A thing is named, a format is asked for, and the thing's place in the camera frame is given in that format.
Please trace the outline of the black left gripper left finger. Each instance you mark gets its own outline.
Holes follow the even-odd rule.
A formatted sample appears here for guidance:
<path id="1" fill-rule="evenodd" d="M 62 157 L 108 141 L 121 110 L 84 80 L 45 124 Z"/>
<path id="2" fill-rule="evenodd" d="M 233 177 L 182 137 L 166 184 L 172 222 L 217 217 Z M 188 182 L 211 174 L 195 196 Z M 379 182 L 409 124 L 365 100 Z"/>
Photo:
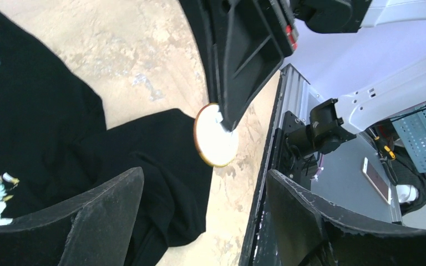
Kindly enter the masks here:
<path id="1" fill-rule="evenodd" d="M 123 265 L 144 186 L 141 168 L 0 226 L 0 265 Z"/>

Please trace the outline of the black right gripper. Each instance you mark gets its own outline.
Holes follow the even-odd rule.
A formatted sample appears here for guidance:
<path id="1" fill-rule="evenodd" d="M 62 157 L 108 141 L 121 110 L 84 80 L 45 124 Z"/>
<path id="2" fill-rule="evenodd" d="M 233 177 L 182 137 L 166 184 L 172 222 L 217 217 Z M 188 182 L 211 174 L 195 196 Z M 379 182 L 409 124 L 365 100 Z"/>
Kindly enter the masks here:
<path id="1" fill-rule="evenodd" d="M 232 131 L 297 48 L 294 16 L 285 1 L 180 1 L 207 77 L 208 96 Z"/>

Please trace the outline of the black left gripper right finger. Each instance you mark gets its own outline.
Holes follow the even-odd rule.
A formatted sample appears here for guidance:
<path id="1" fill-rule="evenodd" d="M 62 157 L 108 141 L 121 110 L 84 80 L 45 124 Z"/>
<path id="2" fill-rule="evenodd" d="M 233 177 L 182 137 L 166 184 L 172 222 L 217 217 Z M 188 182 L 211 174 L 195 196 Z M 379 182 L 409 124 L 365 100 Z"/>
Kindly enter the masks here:
<path id="1" fill-rule="evenodd" d="M 352 212 L 276 170 L 266 192 L 283 265 L 426 265 L 426 230 Z"/>

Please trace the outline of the orange yellow round brooch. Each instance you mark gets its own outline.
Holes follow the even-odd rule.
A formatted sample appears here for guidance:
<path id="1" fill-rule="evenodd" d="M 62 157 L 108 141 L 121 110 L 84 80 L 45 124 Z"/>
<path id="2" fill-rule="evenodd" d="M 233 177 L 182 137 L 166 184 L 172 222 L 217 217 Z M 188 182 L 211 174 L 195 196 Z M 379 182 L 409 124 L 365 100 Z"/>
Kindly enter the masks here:
<path id="1" fill-rule="evenodd" d="M 194 143 L 205 163 L 225 167 L 234 160 L 239 149 L 239 134 L 223 125 L 219 104 L 209 103 L 198 112 L 194 121 Z"/>

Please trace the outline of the black floral print t-shirt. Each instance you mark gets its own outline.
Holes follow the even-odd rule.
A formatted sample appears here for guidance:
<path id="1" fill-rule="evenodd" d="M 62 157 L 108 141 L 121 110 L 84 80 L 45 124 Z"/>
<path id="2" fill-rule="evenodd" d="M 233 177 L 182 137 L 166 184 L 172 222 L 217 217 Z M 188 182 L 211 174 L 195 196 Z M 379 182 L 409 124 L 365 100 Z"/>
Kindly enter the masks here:
<path id="1" fill-rule="evenodd" d="M 131 168 L 144 186 L 123 265 L 156 265 L 206 231 L 212 168 L 170 109 L 107 129 L 101 98 L 0 12 L 0 226 Z"/>

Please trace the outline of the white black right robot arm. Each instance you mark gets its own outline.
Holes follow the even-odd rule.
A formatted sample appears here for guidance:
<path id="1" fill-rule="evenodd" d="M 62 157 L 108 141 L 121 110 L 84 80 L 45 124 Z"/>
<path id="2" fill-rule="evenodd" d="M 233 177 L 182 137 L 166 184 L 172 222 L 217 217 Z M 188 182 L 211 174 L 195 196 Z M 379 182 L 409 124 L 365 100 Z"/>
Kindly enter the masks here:
<path id="1" fill-rule="evenodd" d="M 426 1 L 181 1 L 206 75 L 195 120 L 203 159 L 228 164 L 255 96 L 296 63 L 328 100 L 290 145 L 328 154 L 380 121 L 426 102 Z"/>

